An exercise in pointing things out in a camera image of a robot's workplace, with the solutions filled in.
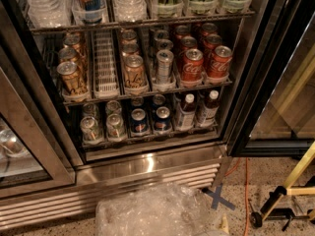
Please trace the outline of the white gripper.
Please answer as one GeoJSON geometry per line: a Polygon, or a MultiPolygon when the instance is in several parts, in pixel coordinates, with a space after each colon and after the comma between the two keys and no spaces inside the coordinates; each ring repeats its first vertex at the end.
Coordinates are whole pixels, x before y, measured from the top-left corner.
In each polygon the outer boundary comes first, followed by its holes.
{"type": "Polygon", "coordinates": [[[199,234],[196,234],[196,236],[230,236],[228,233],[229,233],[228,221],[227,221],[227,216],[224,213],[221,216],[220,230],[208,230],[208,231],[204,231],[199,234]]]}

